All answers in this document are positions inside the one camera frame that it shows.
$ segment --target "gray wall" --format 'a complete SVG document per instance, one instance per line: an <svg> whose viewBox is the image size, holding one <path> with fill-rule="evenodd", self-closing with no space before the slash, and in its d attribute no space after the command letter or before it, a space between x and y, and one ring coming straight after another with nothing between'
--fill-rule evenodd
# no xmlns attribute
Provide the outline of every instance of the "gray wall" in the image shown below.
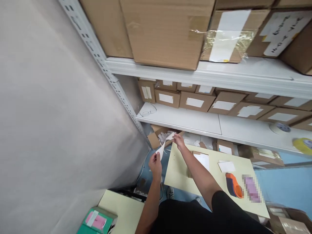
<svg viewBox="0 0 312 234"><path fill-rule="evenodd" d="M56 0L0 5L1 233L75 233L148 146Z"/></svg>

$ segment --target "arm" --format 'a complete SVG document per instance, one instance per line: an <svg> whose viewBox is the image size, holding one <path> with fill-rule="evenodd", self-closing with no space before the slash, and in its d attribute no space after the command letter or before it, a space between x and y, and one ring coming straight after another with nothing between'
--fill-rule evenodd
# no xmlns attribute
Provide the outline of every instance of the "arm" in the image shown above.
<svg viewBox="0 0 312 234"><path fill-rule="evenodd" d="M137 225L135 234L146 234L158 216L160 183L162 177L162 164L160 163L159 153L154 153L149 161L150 170L153 173L153 181L147 195L144 208Z"/></svg>
<svg viewBox="0 0 312 234"><path fill-rule="evenodd" d="M212 211L211 200L216 191L222 190L209 171L186 148L184 139L179 134L173 136L173 142L177 144L194 182L201 192L202 197Z"/></svg>

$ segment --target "shoe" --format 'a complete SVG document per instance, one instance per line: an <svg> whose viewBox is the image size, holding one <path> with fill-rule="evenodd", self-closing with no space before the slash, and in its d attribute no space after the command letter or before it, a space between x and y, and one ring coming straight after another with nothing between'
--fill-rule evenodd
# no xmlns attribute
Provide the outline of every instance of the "shoe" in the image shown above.
<svg viewBox="0 0 312 234"><path fill-rule="evenodd" d="M169 187L167 188L167 199L172 199L172 200L174 200L174 198L175 198L175 192L174 192L174 190L173 190L173 187L169 186Z"/></svg>

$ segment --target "person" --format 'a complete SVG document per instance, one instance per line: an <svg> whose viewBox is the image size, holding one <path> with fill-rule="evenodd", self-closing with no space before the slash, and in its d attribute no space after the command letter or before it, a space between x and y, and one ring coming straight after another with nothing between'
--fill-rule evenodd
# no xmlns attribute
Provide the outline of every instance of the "person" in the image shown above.
<svg viewBox="0 0 312 234"><path fill-rule="evenodd" d="M149 167L153 181L144 204L135 234L147 233L272 233L268 228L245 213L218 185L213 176L193 156L178 134L173 136L194 182L210 211L199 203L170 199L173 189L168 188L169 197L159 205L162 165L160 155L153 154Z"/></svg>

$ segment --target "yellow tape roll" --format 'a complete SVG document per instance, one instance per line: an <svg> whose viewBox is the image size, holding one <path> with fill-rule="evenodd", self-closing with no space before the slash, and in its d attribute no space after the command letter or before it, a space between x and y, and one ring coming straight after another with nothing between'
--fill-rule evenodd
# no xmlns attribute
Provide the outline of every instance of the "yellow tape roll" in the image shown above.
<svg viewBox="0 0 312 234"><path fill-rule="evenodd" d="M312 155L312 140L309 138L298 138L294 139L293 146L300 152Z"/></svg>

